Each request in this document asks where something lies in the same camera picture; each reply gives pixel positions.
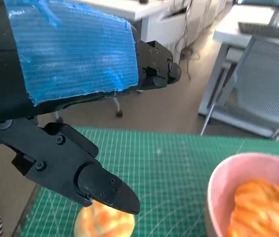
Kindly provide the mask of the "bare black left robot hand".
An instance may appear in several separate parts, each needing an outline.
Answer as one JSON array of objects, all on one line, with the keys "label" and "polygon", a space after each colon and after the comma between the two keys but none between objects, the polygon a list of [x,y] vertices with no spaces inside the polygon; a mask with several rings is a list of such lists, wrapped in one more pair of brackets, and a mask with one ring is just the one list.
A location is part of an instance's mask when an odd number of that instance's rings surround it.
[{"label": "bare black left robot hand", "polygon": [[0,0],[0,144],[23,176],[80,205],[140,212],[95,144],[63,122],[39,127],[37,116],[180,77],[172,53],[123,18],[73,0]]}]

